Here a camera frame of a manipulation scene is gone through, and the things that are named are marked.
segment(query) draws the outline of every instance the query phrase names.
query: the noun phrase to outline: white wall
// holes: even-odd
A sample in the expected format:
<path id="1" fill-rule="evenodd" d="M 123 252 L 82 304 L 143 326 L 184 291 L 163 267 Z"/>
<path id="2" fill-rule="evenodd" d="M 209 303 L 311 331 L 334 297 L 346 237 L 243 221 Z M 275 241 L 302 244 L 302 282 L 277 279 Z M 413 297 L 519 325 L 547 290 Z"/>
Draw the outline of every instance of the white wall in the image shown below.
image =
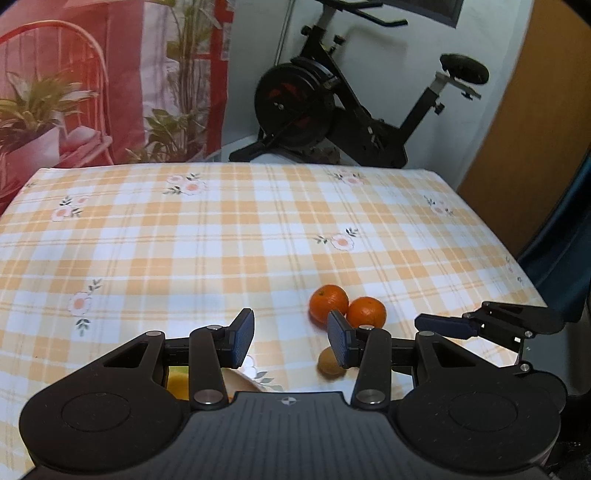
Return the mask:
<path id="1" fill-rule="evenodd" d="M 447 87 L 441 96 L 445 111 L 429 114 L 407 143 L 409 168 L 433 170 L 455 188 L 478 152 L 511 78 L 531 4 L 532 0 L 465 0 L 455 29 L 393 7 L 370 13 L 386 20 L 406 18 L 409 26 L 387 29 L 338 12 L 326 40 L 337 33 L 347 38 L 335 59 L 373 116 L 393 125 L 402 122 L 440 70 L 441 54 L 463 53 L 488 67 L 491 80 L 477 88 L 482 100 L 471 102 Z M 286 7 L 287 0 L 242 0 L 238 6 L 225 143 L 256 131 L 252 97 L 258 79 L 272 65 Z M 302 25 L 312 25 L 321 11 L 318 2 L 296 1 L 283 61 L 299 53 L 305 40 Z M 256 19 L 259 27 L 254 15 L 263 15 Z"/>

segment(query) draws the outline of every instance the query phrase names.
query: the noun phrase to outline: tangerine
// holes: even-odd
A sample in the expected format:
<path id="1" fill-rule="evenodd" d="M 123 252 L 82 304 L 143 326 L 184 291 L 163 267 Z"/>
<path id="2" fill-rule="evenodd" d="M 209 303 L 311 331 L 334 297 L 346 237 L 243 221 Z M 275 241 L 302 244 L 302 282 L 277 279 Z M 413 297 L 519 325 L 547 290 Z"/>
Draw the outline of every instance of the tangerine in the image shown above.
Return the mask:
<path id="1" fill-rule="evenodd" d="M 361 325 L 382 328 L 386 324 L 386 307 L 378 299 L 360 297 L 349 305 L 347 321 L 353 328 Z"/>
<path id="2" fill-rule="evenodd" d="M 310 316 L 323 324 L 326 324 L 332 310 L 338 310 L 345 315 L 348 309 L 349 297 L 337 285 L 320 287 L 310 297 Z"/>

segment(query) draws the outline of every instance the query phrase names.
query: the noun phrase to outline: bike handlebar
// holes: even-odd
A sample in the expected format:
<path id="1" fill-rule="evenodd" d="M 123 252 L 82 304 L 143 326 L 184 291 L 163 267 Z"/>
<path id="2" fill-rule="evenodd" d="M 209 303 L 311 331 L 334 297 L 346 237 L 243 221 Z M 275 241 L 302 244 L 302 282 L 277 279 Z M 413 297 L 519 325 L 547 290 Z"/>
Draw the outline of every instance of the bike handlebar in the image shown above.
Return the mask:
<path id="1" fill-rule="evenodd" d="M 406 20 L 394 20 L 392 22 L 386 22 L 378 17 L 373 15 L 369 15 L 361 10 L 366 8 L 379 8 L 383 7 L 384 3 L 380 1 L 373 1 L 373 0 L 363 0 L 361 2 L 344 2 L 343 0 L 318 0 L 321 4 L 326 5 L 327 7 L 334 8 L 340 12 L 345 11 L 352 13 L 353 15 L 357 15 L 358 17 L 364 18 L 369 20 L 376 25 L 380 25 L 382 27 L 403 27 L 408 25 L 408 21 Z"/>

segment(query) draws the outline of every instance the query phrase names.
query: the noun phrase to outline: chair backrest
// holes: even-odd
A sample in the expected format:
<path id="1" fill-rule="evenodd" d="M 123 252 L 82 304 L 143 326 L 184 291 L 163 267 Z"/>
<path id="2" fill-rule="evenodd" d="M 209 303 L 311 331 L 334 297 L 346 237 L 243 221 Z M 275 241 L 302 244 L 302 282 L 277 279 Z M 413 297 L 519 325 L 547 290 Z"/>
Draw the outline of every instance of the chair backrest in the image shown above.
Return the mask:
<path id="1" fill-rule="evenodd" d="M 63 75 L 80 82 L 81 90 L 97 97 L 84 100 L 80 113 L 70 115 L 66 128 L 80 125 L 107 134 L 105 122 L 105 58 L 98 42 L 86 30 L 62 20 L 22 25 L 0 37 L 0 98 L 13 98 L 6 72 L 31 81 L 36 77 Z"/>

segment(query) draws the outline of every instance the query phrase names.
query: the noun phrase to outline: window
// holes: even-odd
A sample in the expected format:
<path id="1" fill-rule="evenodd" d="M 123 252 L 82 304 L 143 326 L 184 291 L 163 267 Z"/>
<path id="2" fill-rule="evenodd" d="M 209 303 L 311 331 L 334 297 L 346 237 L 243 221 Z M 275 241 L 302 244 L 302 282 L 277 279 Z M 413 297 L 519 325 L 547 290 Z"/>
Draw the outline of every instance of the window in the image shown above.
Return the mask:
<path id="1" fill-rule="evenodd" d="M 464 0 L 384 0 L 385 4 L 403 8 L 432 18 L 450 27 L 456 27 Z"/>

